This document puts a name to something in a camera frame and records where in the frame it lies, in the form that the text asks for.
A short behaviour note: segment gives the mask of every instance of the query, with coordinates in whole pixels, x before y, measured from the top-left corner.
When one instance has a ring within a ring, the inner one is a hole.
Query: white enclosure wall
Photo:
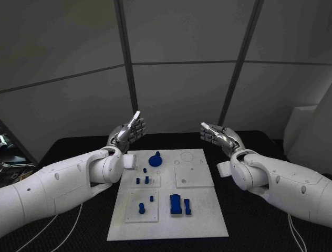
[[[0,124],[36,161],[135,109],[150,133],[197,132],[225,116],[281,138],[330,82],[332,1],[0,0]]]
[[[332,85],[287,157],[292,163],[332,174]]]

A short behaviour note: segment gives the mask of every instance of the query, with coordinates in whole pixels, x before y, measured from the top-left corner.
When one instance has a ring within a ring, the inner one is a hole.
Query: peg board
[[[148,158],[155,151],[160,152],[161,164],[158,167],[151,167]],[[106,240],[227,237],[201,149],[128,151],[128,154],[137,156],[137,169],[122,172]],[[158,178],[154,180],[160,182],[158,188],[144,187],[144,176]],[[139,187],[134,185],[137,177],[141,178]],[[157,194],[157,221],[142,222],[147,219],[155,220],[155,204],[150,205],[148,202],[151,194]],[[181,197],[183,213],[180,215],[170,214],[171,194],[178,194]],[[131,204],[132,195],[144,201],[145,213],[142,215]],[[184,214],[184,198],[190,200],[191,215]],[[135,218],[132,223],[126,222],[129,215]]]

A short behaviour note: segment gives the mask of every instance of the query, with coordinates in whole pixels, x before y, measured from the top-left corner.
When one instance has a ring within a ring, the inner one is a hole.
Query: blue block
[[[187,198],[183,199],[183,203],[184,203],[184,214],[190,215],[190,200]]]
[[[152,167],[160,166],[161,164],[161,158],[160,158],[160,152],[155,152],[155,155],[148,158],[148,164]]]
[[[139,204],[138,204],[138,207],[139,207],[138,213],[139,213],[139,214],[144,214],[144,212],[145,212],[145,210],[144,210],[144,204],[139,203]]]
[[[180,206],[180,196],[177,194],[170,195],[170,205],[171,205],[171,214],[181,214],[181,206]]]

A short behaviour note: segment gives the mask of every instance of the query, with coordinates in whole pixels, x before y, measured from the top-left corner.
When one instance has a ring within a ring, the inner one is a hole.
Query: robotic hand
[[[134,169],[135,156],[124,154],[145,134],[137,111],[111,132],[103,148],[43,167],[20,182],[0,188],[0,238],[28,222],[70,210]]]
[[[217,164],[222,177],[261,196],[294,217],[332,228],[332,180],[308,168],[245,149],[236,133],[201,123],[201,140],[222,147],[229,161]]]

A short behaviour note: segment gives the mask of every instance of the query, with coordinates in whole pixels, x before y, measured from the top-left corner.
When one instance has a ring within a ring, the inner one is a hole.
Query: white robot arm
[[[134,114],[111,132],[106,147],[43,167],[24,180],[0,188],[0,238],[28,222],[70,210],[134,169],[128,144],[145,134],[145,123]]]
[[[230,158],[217,164],[220,176],[230,175],[243,191],[261,196],[289,215],[332,228],[332,180],[308,168],[245,149],[229,128],[201,123],[200,135],[222,146]]]

